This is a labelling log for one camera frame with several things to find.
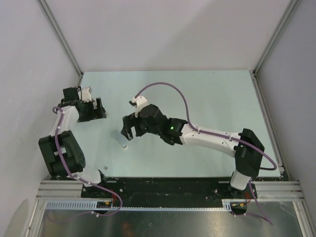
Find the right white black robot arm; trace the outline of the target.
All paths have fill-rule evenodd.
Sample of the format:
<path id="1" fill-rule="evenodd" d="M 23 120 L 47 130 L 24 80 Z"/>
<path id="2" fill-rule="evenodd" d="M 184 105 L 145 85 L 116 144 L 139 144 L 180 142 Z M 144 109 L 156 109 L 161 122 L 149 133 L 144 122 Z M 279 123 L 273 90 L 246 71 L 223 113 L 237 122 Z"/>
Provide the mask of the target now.
<path id="1" fill-rule="evenodd" d="M 168 118 L 153 104 L 124 116 L 122 122 L 121 134 L 129 141 L 150 133 L 169 145 L 201 146 L 233 157 L 235 170 L 228 185 L 233 198 L 241 197 L 250 179 L 259 174 L 265 147 L 250 129 L 245 128 L 241 133 L 199 129 L 186 120 Z"/>

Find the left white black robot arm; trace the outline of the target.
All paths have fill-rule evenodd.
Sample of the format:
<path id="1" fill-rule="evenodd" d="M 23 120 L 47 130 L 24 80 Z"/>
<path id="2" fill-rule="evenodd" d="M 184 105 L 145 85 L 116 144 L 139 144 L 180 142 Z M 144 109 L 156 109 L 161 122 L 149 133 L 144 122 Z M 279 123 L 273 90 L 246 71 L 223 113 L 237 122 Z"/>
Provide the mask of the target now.
<path id="1" fill-rule="evenodd" d="M 50 134 L 39 139 L 39 149 L 51 176 L 71 178 L 91 187 L 102 198 L 108 194 L 105 175 L 86 164 L 84 153 L 72 130 L 81 122 L 105 119 L 107 112 L 101 98 L 92 97 L 91 87 L 63 89 L 64 98 L 52 108 L 57 115 Z"/>

